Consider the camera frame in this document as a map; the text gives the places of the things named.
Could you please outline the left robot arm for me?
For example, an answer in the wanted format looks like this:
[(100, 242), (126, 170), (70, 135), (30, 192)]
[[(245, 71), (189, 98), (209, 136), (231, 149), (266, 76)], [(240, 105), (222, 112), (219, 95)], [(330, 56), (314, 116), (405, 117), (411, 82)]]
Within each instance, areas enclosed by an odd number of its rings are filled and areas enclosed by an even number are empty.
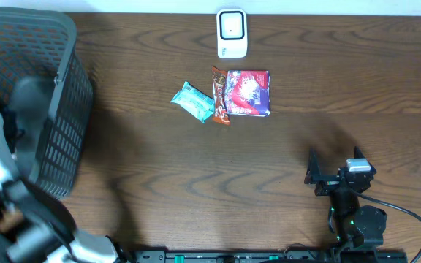
[(35, 76), (17, 81), (8, 102), (0, 97), (0, 262), (130, 261), (110, 237), (79, 229), (61, 203), (91, 104), (89, 83), (67, 88)]

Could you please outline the teal snack bar wrapper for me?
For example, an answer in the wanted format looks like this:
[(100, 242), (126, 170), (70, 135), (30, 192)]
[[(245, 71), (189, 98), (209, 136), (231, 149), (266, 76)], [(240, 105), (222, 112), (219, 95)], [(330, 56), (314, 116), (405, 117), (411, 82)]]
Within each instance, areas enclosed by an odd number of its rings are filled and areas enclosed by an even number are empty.
[(170, 101), (204, 123), (214, 114), (214, 100), (185, 81), (182, 89)]

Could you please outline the purple red snack pack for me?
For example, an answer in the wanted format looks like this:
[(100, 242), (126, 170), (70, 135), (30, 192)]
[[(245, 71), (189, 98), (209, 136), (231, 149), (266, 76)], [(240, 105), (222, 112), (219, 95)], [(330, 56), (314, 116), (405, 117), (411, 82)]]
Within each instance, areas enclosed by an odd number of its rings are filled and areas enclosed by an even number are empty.
[(270, 110), (270, 72), (230, 70), (224, 89), (224, 104), (230, 115), (266, 117)]

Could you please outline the orange brown snack bar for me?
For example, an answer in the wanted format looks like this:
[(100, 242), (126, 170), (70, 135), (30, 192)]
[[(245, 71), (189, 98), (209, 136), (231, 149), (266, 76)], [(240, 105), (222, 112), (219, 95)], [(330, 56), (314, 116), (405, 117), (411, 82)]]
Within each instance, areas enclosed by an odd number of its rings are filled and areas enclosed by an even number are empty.
[(224, 92), (227, 83), (227, 72), (212, 68), (213, 74), (213, 98), (214, 98), (214, 114), (213, 120), (217, 123), (230, 125), (230, 118), (224, 102)]

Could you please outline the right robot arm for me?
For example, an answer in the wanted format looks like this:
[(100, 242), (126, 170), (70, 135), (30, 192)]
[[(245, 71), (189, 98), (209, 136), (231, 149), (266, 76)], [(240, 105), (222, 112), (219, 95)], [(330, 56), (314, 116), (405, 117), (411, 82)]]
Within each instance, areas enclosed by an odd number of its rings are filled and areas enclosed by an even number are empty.
[(360, 205), (359, 195), (371, 187), (376, 169), (358, 147), (334, 175), (324, 175), (313, 150), (309, 152), (305, 184), (314, 184), (317, 196), (330, 198), (331, 231), (350, 248), (375, 248), (383, 244), (387, 214), (370, 205)]

